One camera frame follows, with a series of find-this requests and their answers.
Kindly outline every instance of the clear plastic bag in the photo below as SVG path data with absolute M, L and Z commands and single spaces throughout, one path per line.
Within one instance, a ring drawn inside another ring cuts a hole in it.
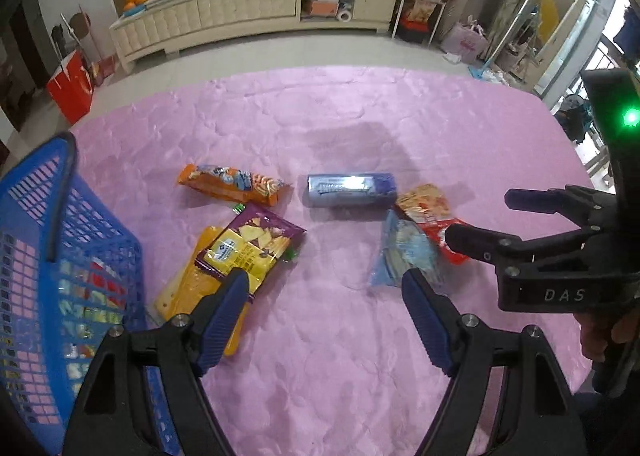
M 382 248 L 370 283 L 374 287 L 399 287 L 404 273 L 418 268 L 433 289 L 444 293 L 445 285 L 438 269 L 438 247 L 413 221 L 391 209 L 382 229 Z

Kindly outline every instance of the pink fabric surface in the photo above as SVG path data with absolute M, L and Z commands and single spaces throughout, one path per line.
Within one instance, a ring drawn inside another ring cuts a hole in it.
M 81 123 L 75 134 L 82 177 L 142 243 L 148 301 L 205 226 L 232 219 L 228 203 L 175 185 L 185 164 L 232 165 L 295 184 L 277 210 L 308 230 L 300 257 L 276 268 L 239 352 L 203 379 L 242 456 L 413 455 L 448 383 L 431 365 L 399 289 L 369 287 L 384 214 L 303 207 L 306 174 L 389 171 L 400 191 L 435 183 L 459 218 L 525 239 L 574 227 L 507 209 L 508 189 L 590 185 L 540 100 L 430 72 L 238 75 L 151 96 Z M 462 313 L 502 329 L 542 327 L 571 388 L 580 386 L 590 365 L 571 316 L 500 311 L 495 274 L 479 262 L 452 268 L 447 279 Z M 476 449 L 490 418 L 482 417 Z

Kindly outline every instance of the blue cylindrical snack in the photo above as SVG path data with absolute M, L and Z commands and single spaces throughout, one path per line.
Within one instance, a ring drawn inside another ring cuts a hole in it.
M 391 207 L 397 198 L 396 181 L 391 173 L 309 175 L 306 178 L 309 207 Z

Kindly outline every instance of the blue gripper pad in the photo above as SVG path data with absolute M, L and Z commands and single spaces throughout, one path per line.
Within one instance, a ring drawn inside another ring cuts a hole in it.
M 211 316 L 202 335 L 200 357 L 196 364 L 203 373 L 218 365 L 222 359 L 226 343 L 231 338 L 244 303 L 249 298 L 249 279 L 245 273 L 235 277 L 229 285 L 226 295 Z
M 402 299 L 431 363 L 453 377 L 456 365 L 450 355 L 449 334 L 412 274 L 402 278 Z

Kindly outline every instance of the yellow snack package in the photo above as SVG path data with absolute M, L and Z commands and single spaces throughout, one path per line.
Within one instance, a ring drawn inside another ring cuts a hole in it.
M 156 299 L 154 305 L 165 321 L 178 313 L 191 313 L 203 297 L 216 293 L 220 288 L 220 282 L 215 277 L 203 273 L 194 265 L 194 261 L 198 253 L 211 245 L 221 232 L 222 229 L 218 227 L 207 227 L 203 230 L 185 268 L 164 287 Z M 233 355 L 238 349 L 242 324 L 248 310 L 249 303 L 245 303 L 236 327 L 226 343 L 226 357 Z
M 261 205 L 249 202 L 196 257 L 196 264 L 220 279 L 235 267 L 245 270 L 253 297 L 276 262 L 304 232 Z

